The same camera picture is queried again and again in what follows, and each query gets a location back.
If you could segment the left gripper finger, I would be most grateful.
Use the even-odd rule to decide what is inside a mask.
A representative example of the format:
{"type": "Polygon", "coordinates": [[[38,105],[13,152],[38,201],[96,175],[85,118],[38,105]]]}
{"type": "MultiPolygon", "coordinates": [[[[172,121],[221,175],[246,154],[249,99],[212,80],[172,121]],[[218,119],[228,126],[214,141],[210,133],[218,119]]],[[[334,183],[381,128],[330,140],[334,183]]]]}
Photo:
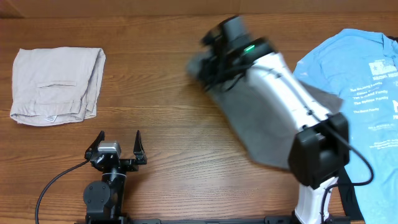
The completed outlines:
{"type": "Polygon", "coordinates": [[[89,146],[89,148],[85,151],[85,159],[90,160],[91,157],[98,152],[98,147],[101,141],[104,141],[105,133],[104,131],[100,131],[97,138],[93,141],[93,143],[89,146]]]}
{"type": "Polygon", "coordinates": [[[146,154],[142,145],[141,132],[137,130],[133,153],[136,159],[145,159],[146,154]]]}

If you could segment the grey shorts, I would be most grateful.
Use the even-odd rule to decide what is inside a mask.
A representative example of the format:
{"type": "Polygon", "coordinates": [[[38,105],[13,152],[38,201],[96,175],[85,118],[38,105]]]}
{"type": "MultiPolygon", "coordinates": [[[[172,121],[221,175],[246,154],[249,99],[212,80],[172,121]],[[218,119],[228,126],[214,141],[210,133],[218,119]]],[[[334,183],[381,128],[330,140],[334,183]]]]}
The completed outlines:
{"type": "Polygon", "coordinates": [[[303,126],[317,124],[339,112],[342,99],[292,76],[281,53],[269,53],[254,62],[247,76],[231,90],[220,85],[208,92],[226,116],[232,130],[258,164],[289,169],[294,137],[303,126]]]}

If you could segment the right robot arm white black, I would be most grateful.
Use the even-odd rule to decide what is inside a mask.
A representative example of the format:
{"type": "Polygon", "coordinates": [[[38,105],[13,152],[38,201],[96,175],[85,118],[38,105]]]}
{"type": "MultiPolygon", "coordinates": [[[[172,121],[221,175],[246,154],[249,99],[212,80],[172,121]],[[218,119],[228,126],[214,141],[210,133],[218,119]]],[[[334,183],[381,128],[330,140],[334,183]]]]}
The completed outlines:
{"type": "Polygon", "coordinates": [[[293,77],[266,37],[254,38],[240,16],[209,30],[187,72],[223,112],[254,162],[290,171],[298,203],[286,223],[335,223],[328,204],[349,162],[348,122],[317,101],[322,91],[293,77]]]}

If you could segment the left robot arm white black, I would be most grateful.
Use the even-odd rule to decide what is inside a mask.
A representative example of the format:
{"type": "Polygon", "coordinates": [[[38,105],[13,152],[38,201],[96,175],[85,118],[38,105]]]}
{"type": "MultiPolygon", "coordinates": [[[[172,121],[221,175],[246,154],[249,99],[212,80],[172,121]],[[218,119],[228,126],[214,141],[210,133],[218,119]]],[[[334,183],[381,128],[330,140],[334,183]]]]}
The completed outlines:
{"type": "Polygon", "coordinates": [[[86,205],[86,223],[132,223],[128,214],[122,212],[124,190],[128,172],[137,172],[140,165],[147,164],[142,146],[141,133],[136,133],[134,158],[122,159],[121,146],[117,141],[106,141],[104,131],[85,152],[85,159],[92,167],[102,172],[101,180],[87,185],[83,192],[86,205]]]}

